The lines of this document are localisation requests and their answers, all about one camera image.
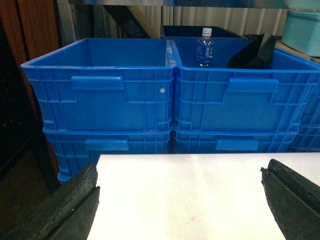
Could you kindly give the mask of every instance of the white tabletop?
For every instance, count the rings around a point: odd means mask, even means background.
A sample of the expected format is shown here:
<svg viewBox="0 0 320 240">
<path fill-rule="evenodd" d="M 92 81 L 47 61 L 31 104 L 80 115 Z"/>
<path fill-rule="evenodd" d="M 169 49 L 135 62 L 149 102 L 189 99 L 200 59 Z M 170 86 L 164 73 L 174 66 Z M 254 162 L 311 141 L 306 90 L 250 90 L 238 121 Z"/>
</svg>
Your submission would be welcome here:
<svg viewBox="0 0 320 240">
<path fill-rule="evenodd" d="M 320 153 L 102 155 L 88 240 L 285 240 L 261 183 L 270 159 L 320 185 Z"/>
</svg>

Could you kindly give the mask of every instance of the crate handle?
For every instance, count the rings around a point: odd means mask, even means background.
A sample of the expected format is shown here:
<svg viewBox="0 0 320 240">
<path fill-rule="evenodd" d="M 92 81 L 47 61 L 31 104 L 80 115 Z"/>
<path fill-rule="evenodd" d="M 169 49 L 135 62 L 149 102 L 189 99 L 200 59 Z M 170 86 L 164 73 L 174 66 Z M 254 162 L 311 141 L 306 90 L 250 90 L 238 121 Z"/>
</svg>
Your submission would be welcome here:
<svg viewBox="0 0 320 240">
<path fill-rule="evenodd" d="M 128 140 L 124 139 L 86 139 L 85 140 L 86 150 L 95 150 L 95 151 L 128 151 L 129 143 Z"/>
<path fill-rule="evenodd" d="M 215 144 L 215 150 L 256 151 L 257 149 L 256 139 L 218 139 Z"/>
<path fill-rule="evenodd" d="M 268 78 L 229 78 L 227 91 L 238 93 L 276 93 L 279 81 Z"/>
<path fill-rule="evenodd" d="M 121 76 L 72 76 L 71 85 L 74 90 L 118 91 L 124 89 Z"/>
</svg>

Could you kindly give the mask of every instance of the water bottle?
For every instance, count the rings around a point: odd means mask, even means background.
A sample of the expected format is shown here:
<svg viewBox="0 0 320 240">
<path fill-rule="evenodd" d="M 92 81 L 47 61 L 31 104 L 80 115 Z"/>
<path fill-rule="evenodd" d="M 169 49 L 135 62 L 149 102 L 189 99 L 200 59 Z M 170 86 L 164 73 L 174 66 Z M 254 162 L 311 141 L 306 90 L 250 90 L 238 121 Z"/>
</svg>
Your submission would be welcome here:
<svg viewBox="0 0 320 240">
<path fill-rule="evenodd" d="M 196 44 L 195 60 L 199 67 L 211 66 L 213 59 L 214 41 L 211 39 L 212 28 L 202 29 L 202 38 Z"/>
</svg>

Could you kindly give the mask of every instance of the stacked crates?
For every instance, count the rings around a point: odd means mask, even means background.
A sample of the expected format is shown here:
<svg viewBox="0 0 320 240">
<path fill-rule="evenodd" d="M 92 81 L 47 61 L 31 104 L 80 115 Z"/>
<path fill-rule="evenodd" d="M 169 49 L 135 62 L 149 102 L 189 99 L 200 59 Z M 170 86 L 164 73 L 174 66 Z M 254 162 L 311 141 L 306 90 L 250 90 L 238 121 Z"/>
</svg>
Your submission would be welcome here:
<svg viewBox="0 0 320 240">
<path fill-rule="evenodd" d="M 21 65 L 66 182 L 100 154 L 165 154 L 175 60 L 165 39 L 88 38 Z"/>
<path fill-rule="evenodd" d="M 276 49 L 264 69 L 230 69 L 250 41 L 217 37 L 200 68 L 196 44 L 87 38 L 21 65 L 62 183 L 101 154 L 285 152 L 320 116 L 320 65 Z"/>
<path fill-rule="evenodd" d="M 176 153 L 278 153 L 296 137 L 320 66 L 276 49 L 264 69 L 227 68 L 249 43 L 214 40 L 212 67 L 200 68 L 196 38 L 171 40 Z"/>
</svg>

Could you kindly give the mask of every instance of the plastic crate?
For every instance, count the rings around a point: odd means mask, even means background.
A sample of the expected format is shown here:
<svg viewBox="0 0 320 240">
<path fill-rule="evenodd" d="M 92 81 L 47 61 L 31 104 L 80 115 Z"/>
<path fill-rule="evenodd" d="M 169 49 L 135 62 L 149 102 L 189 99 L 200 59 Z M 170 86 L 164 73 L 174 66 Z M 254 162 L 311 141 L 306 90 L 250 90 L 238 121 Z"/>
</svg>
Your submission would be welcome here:
<svg viewBox="0 0 320 240">
<path fill-rule="evenodd" d="M 320 87 L 312 93 L 301 116 L 301 123 L 320 127 Z"/>
<path fill-rule="evenodd" d="M 211 28 L 212 38 L 236 38 L 240 39 L 243 36 L 240 36 L 229 30 L 217 27 L 217 26 L 170 26 L 164 25 L 160 28 L 160 36 L 162 39 L 171 39 L 171 38 L 201 38 L 203 28 Z"/>
<path fill-rule="evenodd" d="M 320 152 L 320 126 L 301 125 L 288 152 Z"/>
<path fill-rule="evenodd" d="M 297 135 L 179 130 L 173 134 L 177 154 L 284 153 Z"/>
<path fill-rule="evenodd" d="M 216 39 L 212 68 L 196 67 L 197 39 L 172 39 L 174 118 L 184 131 L 297 133 L 320 66 L 275 50 L 265 69 L 226 68 L 250 41 Z"/>
<path fill-rule="evenodd" d="M 289 11 L 281 41 L 303 54 L 320 57 L 320 11 Z"/>
<path fill-rule="evenodd" d="M 160 133 L 54 131 L 43 129 L 59 163 L 58 179 L 66 182 L 101 154 L 166 154 L 170 131 Z"/>
<path fill-rule="evenodd" d="M 21 67 L 46 129 L 170 128 L 175 60 L 169 40 L 87 38 Z"/>
</svg>

